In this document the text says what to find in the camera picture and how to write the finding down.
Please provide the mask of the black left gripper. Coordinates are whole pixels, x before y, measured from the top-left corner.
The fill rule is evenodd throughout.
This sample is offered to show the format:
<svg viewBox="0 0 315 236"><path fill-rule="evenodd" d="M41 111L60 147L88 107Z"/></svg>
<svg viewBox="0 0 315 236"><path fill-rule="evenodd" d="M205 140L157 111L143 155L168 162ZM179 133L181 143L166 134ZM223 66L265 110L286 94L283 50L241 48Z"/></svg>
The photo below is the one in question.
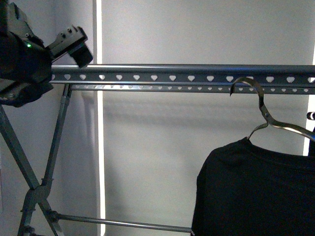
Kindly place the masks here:
<svg viewBox="0 0 315 236"><path fill-rule="evenodd" d="M77 26L60 32L46 48L28 23L26 14L15 4L0 3L0 59L1 60L51 60L57 61L69 54L79 68L86 67L93 56L86 45L88 37Z"/></svg>

